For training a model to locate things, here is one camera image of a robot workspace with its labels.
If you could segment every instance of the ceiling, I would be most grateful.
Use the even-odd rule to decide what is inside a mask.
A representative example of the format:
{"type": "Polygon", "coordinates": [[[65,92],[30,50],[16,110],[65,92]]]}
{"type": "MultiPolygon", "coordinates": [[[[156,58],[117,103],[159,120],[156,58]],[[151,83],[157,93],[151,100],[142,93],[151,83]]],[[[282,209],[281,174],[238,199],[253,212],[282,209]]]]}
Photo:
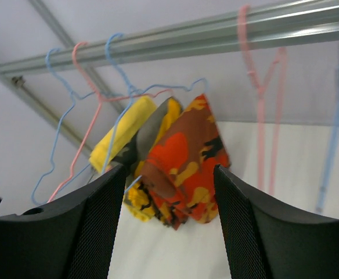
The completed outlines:
{"type": "MultiPolygon", "coordinates": [[[[279,1],[252,0],[250,5],[274,2],[279,1]]],[[[106,40],[116,32],[129,34],[238,10],[244,1],[122,0],[113,3],[103,0],[44,0],[44,4],[75,42],[94,42],[106,40]]],[[[0,63],[40,55],[62,46],[27,0],[0,0],[0,63]]],[[[337,43],[292,46],[287,51],[283,122],[331,125],[336,104],[337,43]]],[[[275,50],[264,49],[253,54],[262,78],[275,50]]],[[[154,83],[190,86],[194,80],[206,77],[210,84],[207,95],[217,120],[256,120],[256,92],[246,75],[240,53],[140,62],[122,67],[139,88],[154,83]]],[[[96,70],[113,92],[127,94],[122,78],[112,67],[96,70]]],[[[266,120],[269,122],[275,119],[278,71],[266,92],[266,120]]],[[[61,75],[81,95],[91,92],[76,70],[62,72],[61,75]]],[[[27,88],[56,115],[61,116],[71,105],[67,90],[50,74],[24,78],[27,88]]],[[[186,106],[202,91],[200,84],[192,92],[177,90],[175,95],[186,106]]],[[[158,97],[156,102],[160,103],[164,98],[158,97]]],[[[94,96],[77,103],[66,117],[67,125],[78,135],[83,135],[96,107],[94,96]]],[[[95,145],[108,132],[117,116],[114,108],[105,103],[88,139],[89,145],[95,145]]]]}

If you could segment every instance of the camouflage fabric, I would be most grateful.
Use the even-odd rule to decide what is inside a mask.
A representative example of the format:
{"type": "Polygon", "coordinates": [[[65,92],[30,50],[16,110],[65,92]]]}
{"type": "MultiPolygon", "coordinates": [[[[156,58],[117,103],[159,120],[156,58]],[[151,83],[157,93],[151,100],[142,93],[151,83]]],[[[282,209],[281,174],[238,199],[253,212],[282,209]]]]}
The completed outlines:
{"type": "MultiPolygon", "coordinates": [[[[181,104],[175,98],[168,98],[152,113],[130,142],[113,158],[110,166],[123,164],[127,168],[127,173],[131,174],[127,177],[126,186],[131,185],[131,182],[140,175],[149,151],[181,113],[181,104]]],[[[164,224],[170,225],[141,182],[136,183],[124,195],[123,203],[132,215],[141,221],[148,221],[155,216],[164,224]]]]}
{"type": "Polygon", "coordinates": [[[230,161],[203,94],[152,148],[142,167],[142,181],[169,223],[178,213],[208,223],[218,214],[213,182],[217,164],[229,167],[230,161]],[[170,211],[164,212],[162,205],[170,211]]]}

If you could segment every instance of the fabric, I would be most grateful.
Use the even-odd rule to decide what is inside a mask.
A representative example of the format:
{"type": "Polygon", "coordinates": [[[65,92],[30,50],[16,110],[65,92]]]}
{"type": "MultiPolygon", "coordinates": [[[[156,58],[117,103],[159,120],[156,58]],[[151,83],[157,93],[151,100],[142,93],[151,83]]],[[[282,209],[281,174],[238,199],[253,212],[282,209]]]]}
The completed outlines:
{"type": "MultiPolygon", "coordinates": [[[[140,175],[144,161],[151,148],[160,140],[181,113],[181,104],[175,98],[168,98],[148,118],[130,142],[112,159],[110,166],[114,167],[117,164],[123,164],[127,172],[132,174],[127,178],[127,186],[131,185],[131,182],[140,175]]],[[[132,215],[141,221],[148,221],[155,216],[162,223],[171,226],[173,223],[177,224],[186,220],[186,216],[184,216],[185,220],[173,220],[173,218],[170,218],[171,210],[165,208],[167,204],[164,203],[164,200],[158,198],[154,201],[141,182],[136,183],[128,191],[123,201],[132,215]],[[158,209],[157,203],[160,204],[162,210],[158,209]]]]}
{"type": "MultiPolygon", "coordinates": [[[[156,104],[150,97],[143,96],[126,111],[118,123],[116,137],[113,142],[108,162],[132,139],[156,108],[156,104]]],[[[103,137],[91,152],[89,162],[98,172],[101,172],[104,166],[113,130],[114,127],[105,135],[105,137],[103,137]]]]}
{"type": "Polygon", "coordinates": [[[208,223],[218,214],[213,182],[217,164],[229,167],[230,161],[203,94],[150,151],[142,181],[154,200],[164,199],[167,207],[208,223]]]}

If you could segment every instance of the aluminum rod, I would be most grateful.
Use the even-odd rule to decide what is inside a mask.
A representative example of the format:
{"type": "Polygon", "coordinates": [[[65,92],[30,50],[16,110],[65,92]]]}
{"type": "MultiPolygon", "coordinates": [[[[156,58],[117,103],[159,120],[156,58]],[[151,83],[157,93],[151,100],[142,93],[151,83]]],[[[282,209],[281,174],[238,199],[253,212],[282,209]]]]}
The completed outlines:
{"type": "MultiPolygon", "coordinates": [[[[118,63],[132,63],[185,56],[239,51],[238,12],[175,24],[131,34],[111,43],[118,63]]],[[[301,0],[251,9],[248,39],[252,49],[312,44],[339,39],[339,0],[301,0]]],[[[105,66],[105,41],[81,48],[84,66],[105,66]]],[[[51,64],[57,71],[73,68],[72,49],[56,53],[51,64]]],[[[46,71],[44,55],[0,65],[0,73],[12,77],[46,71]]]]}
{"type": "MultiPolygon", "coordinates": [[[[56,128],[59,122],[59,117],[55,113],[50,111],[45,105],[38,100],[34,94],[30,92],[23,84],[16,86],[12,81],[0,74],[0,82],[7,87],[11,92],[18,96],[23,102],[25,102],[33,111],[39,116],[45,119],[52,127],[56,128]]],[[[60,128],[61,134],[66,137],[75,147],[79,147],[82,142],[82,138],[79,137],[73,130],[66,124],[62,124],[60,128]]],[[[87,144],[84,145],[82,150],[83,154],[87,157],[91,154],[92,148],[87,144]]]]}
{"type": "MultiPolygon", "coordinates": [[[[53,31],[53,33],[58,37],[58,39],[63,43],[67,48],[73,48],[75,42],[71,39],[65,29],[61,26],[58,20],[54,17],[51,11],[41,0],[28,0],[30,5],[37,11],[37,13],[43,18],[44,22],[48,27],[53,31]]],[[[90,76],[91,80],[97,85],[97,87],[104,92],[107,96],[112,96],[111,89],[106,85],[102,78],[97,74],[95,69],[90,67],[85,67],[84,69],[87,74],[90,76]]],[[[121,113],[124,108],[119,102],[110,103],[117,113],[121,113]]]]}

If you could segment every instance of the yellow fabric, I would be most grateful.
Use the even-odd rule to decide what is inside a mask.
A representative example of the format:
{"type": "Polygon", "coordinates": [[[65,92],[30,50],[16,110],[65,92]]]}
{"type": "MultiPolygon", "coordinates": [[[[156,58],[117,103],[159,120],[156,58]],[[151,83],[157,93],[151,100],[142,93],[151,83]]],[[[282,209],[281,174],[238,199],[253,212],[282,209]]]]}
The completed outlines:
{"type": "MultiPolygon", "coordinates": [[[[118,152],[131,140],[131,138],[140,129],[142,124],[156,110],[157,106],[151,97],[140,97],[123,115],[118,123],[116,137],[108,162],[114,158],[118,152]]],[[[105,158],[109,148],[111,136],[114,127],[103,137],[103,139],[95,146],[91,152],[89,162],[98,171],[101,172],[104,166],[105,158]]]]}
{"type": "MultiPolygon", "coordinates": [[[[181,113],[182,113],[181,104],[173,98],[169,99],[167,103],[167,114],[162,119],[161,126],[159,128],[153,146],[155,146],[155,144],[160,140],[160,138],[167,132],[167,130],[176,121],[176,119],[180,116],[181,113]]],[[[144,163],[145,161],[139,162],[134,173],[134,179],[136,179],[140,175],[144,163]]],[[[132,206],[130,206],[125,203],[128,210],[132,213],[132,215],[140,219],[141,221],[146,222],[150,220],[152,217],[154,217],[156,212],[154,211],[155,207],[147,206],[150,204],[149,197],[142,190],[138,189],[139,186],[140,184],[136,183],[130,190],[128,190],[128,193],[126,194],[124,200],[127,198],[132,204],[132,206]]],[[[166,219],[164,216],[162,216],[161,221],[164,224],[166,223],[166,219]]]]}

